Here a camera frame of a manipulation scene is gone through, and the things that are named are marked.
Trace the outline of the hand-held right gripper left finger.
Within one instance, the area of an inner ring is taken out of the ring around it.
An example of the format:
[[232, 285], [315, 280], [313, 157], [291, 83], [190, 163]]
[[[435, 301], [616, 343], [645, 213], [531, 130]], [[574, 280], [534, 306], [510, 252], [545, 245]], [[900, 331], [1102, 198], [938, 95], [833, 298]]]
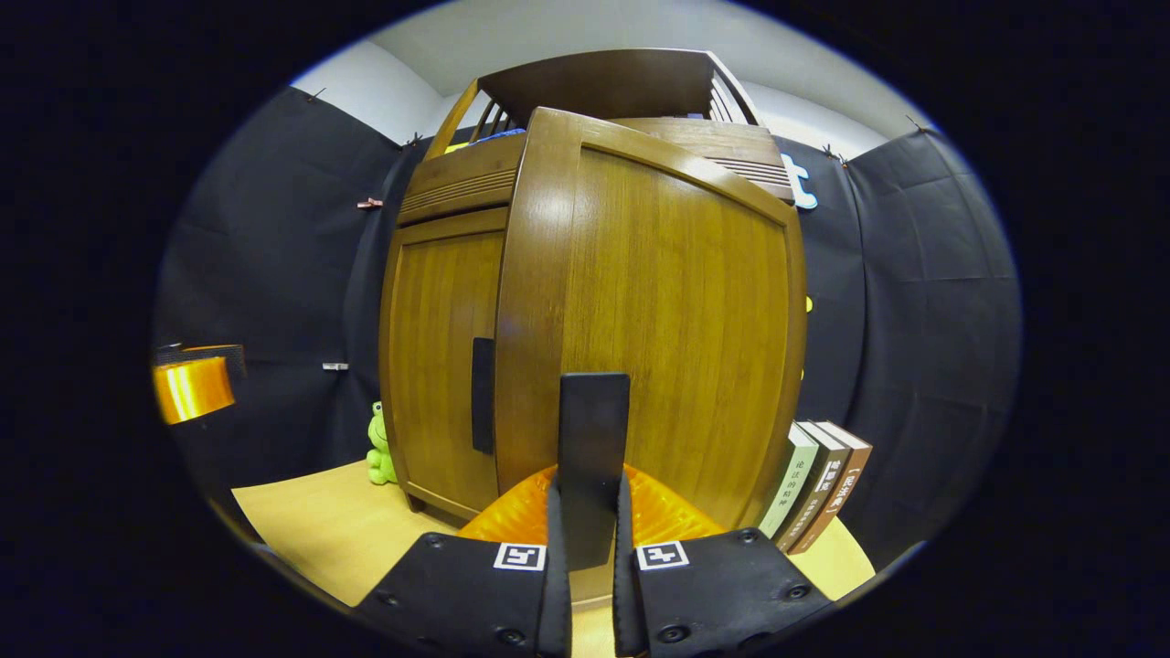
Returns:
[[355, 614], [405, 657], [569, 657], [557, 469], [526, 477], [456, 535], [422, 534]]

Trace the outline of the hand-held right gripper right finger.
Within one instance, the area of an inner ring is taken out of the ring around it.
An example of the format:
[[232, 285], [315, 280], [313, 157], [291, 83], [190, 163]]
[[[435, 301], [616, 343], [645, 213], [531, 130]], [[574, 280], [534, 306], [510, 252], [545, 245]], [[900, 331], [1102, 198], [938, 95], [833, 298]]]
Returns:
[[612, 591], [619, 657], [772, 657], [835, 611], [755, 527], [638, 544], [633, 491], [624, 473]]

